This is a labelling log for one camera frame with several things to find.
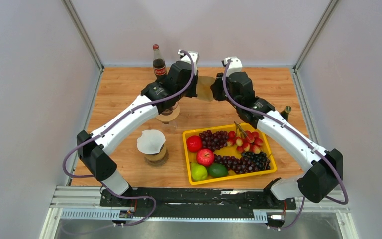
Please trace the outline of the brown paper coffee filter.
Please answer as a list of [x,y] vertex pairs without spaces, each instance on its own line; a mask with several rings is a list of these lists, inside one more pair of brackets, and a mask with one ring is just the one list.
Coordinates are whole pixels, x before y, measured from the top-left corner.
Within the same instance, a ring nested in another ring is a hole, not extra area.
[[197,98],[203,101],[213,101],[213,93],[211,86],[214,84],[215,78],[211,76],[199,76],[196,88]]

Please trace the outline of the clear glass dripper cone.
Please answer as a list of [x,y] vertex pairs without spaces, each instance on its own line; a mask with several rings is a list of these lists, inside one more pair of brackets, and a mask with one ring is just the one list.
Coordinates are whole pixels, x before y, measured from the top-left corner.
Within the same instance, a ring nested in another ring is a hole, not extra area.
[[171,106],[171,107],[167,108],[166,110],[162,111],[161,115],[163,115],[163,116],[171,115],[175,111],[175,109],[178,107],[178,105],[179,105],[179,103],[176,102],[173,106]]

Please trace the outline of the white paper coffee filter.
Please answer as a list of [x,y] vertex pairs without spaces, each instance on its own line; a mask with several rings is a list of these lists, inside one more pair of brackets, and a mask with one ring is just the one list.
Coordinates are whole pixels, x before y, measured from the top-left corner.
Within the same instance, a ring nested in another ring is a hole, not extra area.
[[161,131],[150,129],[142,131],[137,138],[137,149],[147,155],[156,155],[162,151],[166,138]]

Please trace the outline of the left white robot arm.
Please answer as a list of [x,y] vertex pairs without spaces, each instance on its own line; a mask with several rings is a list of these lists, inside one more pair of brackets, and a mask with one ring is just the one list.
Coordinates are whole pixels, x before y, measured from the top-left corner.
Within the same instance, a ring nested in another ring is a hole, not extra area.
[[113,199],[120,206],[127,206],[132,200],[129,183],[117,170],[117,164],[110,155],[139,126],[172,107],[187,90],[195,92],[197,71],[195,63],[175,62],[163,79],[148,84],[133,103],[97,130],[77,135],[80,161],[92,177],[113,193]]

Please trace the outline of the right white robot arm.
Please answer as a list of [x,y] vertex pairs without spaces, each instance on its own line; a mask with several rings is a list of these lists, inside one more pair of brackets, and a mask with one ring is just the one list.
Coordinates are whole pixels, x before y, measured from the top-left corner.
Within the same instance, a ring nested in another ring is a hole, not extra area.
[[267,206],[276,208],[284,199],[305,197],[319,203],[324,198],[339,204],[349,201],[343,184],[343,155],[327,150],[300,133],[265,99],[257,97],[246,72],[218,73],[210,87],[217,101],[228,101],[239,118],[277,142],[300,165],[304,174],[271,182],[264,194]]

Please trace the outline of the cola glass bottle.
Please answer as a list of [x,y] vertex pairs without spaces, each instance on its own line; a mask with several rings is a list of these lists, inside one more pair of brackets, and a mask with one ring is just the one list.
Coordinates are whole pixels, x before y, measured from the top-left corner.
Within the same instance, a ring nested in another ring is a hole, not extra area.
[[160,51],[160,47],[158,44],[154,44],[153,48],[153,70],[156,76],[156,79],[160,79],[167,74],[167,68],[165,60]]

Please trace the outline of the small clear glass cup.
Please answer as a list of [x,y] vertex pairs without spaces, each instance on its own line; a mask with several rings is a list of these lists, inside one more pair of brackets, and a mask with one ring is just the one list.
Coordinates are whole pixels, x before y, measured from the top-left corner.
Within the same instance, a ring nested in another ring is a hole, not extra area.
[[178,123],[176,120],[162,122],[162,131],[165,133],[174,133],[177,131]]

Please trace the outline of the red tomato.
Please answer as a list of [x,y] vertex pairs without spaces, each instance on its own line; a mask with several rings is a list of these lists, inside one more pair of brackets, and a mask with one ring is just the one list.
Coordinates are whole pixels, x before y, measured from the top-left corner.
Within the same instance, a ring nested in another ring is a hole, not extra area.
[[202,149],[202,140],[199,136],[194,135],[186,140],[186,146],[189,152],[198,152]]

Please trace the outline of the upper red grape bunch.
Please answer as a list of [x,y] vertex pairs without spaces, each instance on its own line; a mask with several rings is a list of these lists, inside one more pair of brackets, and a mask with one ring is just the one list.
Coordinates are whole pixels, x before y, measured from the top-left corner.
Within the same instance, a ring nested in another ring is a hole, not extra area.
[[203,149],[209,149],[210,151],[215,152],[227,146],[228,133],[226,131],[212,132],[207,130],[200,133],[198,136],[202,141]]

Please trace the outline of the yellow plastic tray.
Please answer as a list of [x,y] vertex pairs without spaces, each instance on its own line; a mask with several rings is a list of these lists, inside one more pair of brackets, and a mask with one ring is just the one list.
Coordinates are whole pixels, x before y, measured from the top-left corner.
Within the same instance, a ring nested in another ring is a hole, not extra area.
[[261,176],[277,170],[267,137],[247,123],[188,130],[182,138],[192,185]]

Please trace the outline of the red apple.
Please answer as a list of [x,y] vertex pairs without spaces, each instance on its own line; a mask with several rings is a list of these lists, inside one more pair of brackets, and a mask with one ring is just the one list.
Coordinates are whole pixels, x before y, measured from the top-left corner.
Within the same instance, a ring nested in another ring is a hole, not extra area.
[[214,163],[214,154],[209,149],[201,149],[196,154],[196,161],[204,167],[209,167]]

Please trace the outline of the lower dark grape bunch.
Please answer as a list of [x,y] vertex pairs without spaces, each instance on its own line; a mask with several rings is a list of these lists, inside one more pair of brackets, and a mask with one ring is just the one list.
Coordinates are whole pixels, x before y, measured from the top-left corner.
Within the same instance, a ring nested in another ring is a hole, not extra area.
[[214,163],[219,163],[224,165],[228,172],[233,172],[235,174],[248,174],[254,172],[261,172],[271,170],[270,166],[271,155],[267,155],[262,152],[259,155],[252,153],[242,153],[240,158],[235,156],[220,156],[214,155]]

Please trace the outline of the green lime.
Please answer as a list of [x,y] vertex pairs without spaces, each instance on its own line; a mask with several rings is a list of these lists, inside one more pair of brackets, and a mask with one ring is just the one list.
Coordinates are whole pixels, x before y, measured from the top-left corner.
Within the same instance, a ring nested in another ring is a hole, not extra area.
[[208,172],[206,167],[197,163],[190,164],[191,178],[193,181],[203,181],[208,177]]

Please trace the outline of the green avocado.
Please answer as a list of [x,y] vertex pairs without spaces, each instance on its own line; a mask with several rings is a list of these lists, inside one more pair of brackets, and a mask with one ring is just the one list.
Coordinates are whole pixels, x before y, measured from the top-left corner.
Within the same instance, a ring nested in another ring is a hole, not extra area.
[[213,163],[211,164],[208,168],[208,174],[209,176],[213,178],[220,178],[220,177],[225,177],[228,176],[228,170],[227,168],[219,163]]

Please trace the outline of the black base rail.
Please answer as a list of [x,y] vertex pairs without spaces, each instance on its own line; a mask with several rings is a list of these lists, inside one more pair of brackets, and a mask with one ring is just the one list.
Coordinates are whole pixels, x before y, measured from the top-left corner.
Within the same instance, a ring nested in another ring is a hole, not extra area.
[[252,218],[254,210],[296,209],[294,199],[279,201],[261,190],[204,188],[136,188],[120,199],[107,189],[100,192],[100,206],[129,207],[135,215],[172,218]]

